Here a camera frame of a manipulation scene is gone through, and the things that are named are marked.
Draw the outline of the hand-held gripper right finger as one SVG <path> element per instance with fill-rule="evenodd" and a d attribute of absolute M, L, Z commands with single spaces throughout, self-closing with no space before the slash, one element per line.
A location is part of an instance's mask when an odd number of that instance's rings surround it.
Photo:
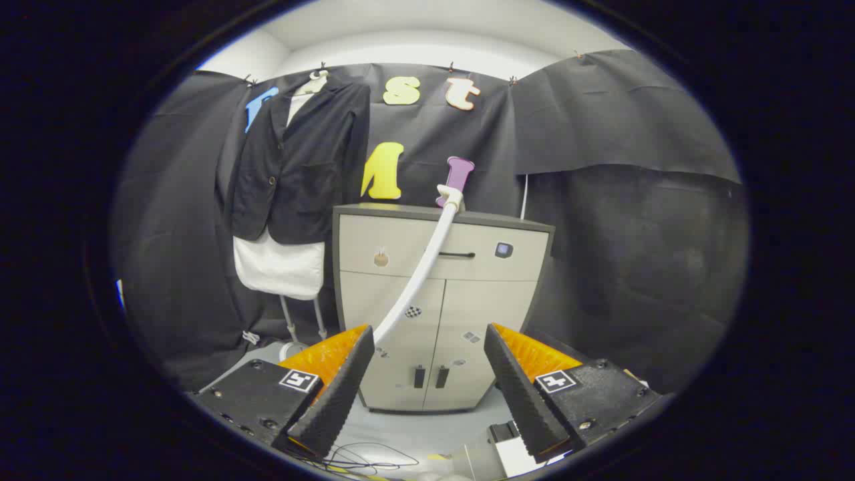
<path fill-rule="evenodd" d="M 537 462 L 607 439 L 662 398 L 610 360 L 580 360 L 498 323 L 486 328 L 484 352 Z"/>

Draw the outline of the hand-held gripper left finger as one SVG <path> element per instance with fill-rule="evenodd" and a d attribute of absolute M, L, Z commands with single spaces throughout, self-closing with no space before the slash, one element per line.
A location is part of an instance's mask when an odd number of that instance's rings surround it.
<path fill-rule="evenodd" d="M 350 414 L 373 353 L 372 326 L 360 325 L 280 363 L 249 360 L 196 399 L 274 450 L 321 459 Z"/>

